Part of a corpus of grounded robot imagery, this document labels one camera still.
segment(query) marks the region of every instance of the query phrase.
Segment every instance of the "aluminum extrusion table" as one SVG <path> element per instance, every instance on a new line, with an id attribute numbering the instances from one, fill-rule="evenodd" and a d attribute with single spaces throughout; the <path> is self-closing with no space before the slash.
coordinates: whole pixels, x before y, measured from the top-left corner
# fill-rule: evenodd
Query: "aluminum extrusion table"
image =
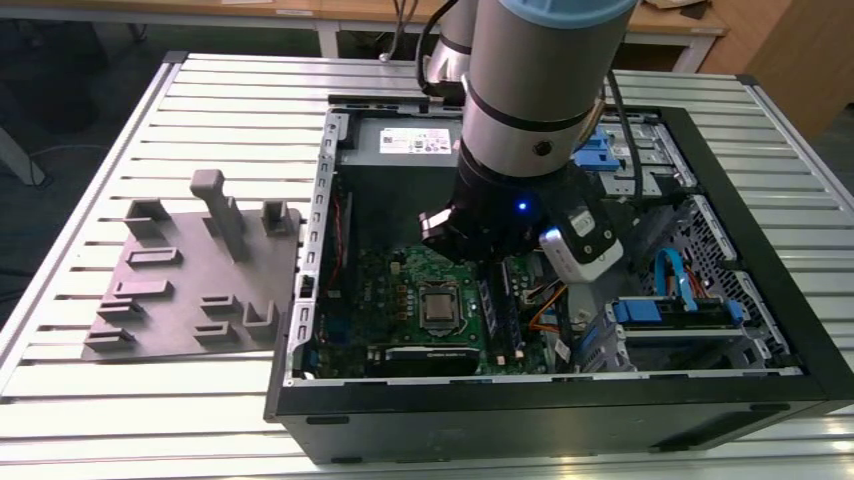
<path id="1" fill-rule="evenodd" d="M 0 478 L 854 475 L 854 408 L 786 422 L 707 452 L 315 466 L 281 427 L 261 420 L 271 352 L 81 362 L 130 199 L 161 197 L 171 212 L 197 211 L 191 174 L 219 168 L 241 207 L 285 198 L 304 212 L 327 95 L 417 94 L 407 62 L 167 58 L 0 335 Z M 630 103 L 690 111 L 854 360 L 854 201 L 764 92 L 724 76 L 622 72 L 619 81 Z"/>

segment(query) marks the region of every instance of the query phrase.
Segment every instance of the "ventilation grille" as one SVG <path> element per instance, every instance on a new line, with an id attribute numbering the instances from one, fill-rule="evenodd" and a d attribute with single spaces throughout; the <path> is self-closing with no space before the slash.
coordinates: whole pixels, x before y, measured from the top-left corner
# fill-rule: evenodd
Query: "ventilation grille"
<path id="1" fill-rule="evenodd" d="M 675 232 L 670 236 L 662 237 L 655 251 L 666 247 L 674 248 L 682 254 L 686 268 L 691 269 L 706 286 L 706 291 L 711 295 L 720 295 L 723 298 L 738 300 L 750 315 L 751 324 L 758 326 L 762 314 L 756 307 L 756 302 L 744 291 L 735 272 L 720 267 L 724 255 L 706 218 L 698 208 L 691 208 L 690 210 L 686 208 L 683 212 L 687 213 L 686 221 L 674 222 Z M 648 262 L 648 266 L 640 274 L 640 284 L 644 293 L 654 295 L 655 275 L 652 261 Z"/>

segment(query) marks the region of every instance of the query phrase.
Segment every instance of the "power supply label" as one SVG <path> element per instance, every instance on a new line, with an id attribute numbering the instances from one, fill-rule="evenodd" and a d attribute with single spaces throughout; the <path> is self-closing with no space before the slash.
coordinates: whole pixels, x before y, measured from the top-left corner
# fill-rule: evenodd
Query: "power supply label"
<path id="1" fill-rule="evenodd" d="M 385 128 L 379 133 L 379 153 L 448 155 L 451 131 L 447 128 Z"/>

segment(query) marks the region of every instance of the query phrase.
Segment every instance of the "wooden cabinet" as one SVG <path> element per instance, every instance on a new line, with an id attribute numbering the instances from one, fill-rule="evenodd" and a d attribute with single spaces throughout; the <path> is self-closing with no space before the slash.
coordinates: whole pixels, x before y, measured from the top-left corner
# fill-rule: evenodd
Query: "wooden cabinet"
<path id="1" fill-rule="evenodd" d="M 854 101 L 854 1 L 714 0 L 730 26 L 702 73 L 756 77 L 800 134 L 818 136 Z"/>

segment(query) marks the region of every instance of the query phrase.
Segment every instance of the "open pc tower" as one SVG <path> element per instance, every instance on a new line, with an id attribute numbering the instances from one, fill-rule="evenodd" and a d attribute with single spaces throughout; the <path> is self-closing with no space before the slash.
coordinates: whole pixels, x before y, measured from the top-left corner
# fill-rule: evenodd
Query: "open pc tower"
<path id="1" fill-rule="evenodd" d="M 563 289 L 540 252 L 483 274 L 420 245 L 460 110 L 331 103 L 265 406 L 315 462 L 707 449 L 851 403 L 848 366 L 684 110 L 630 111 L 660 200 L 636 222 L 619 218 L 636 177 L 607 114 L 576 155 L 624 252 Z M 678 260 L 656 271 L 662 252 Z"/>

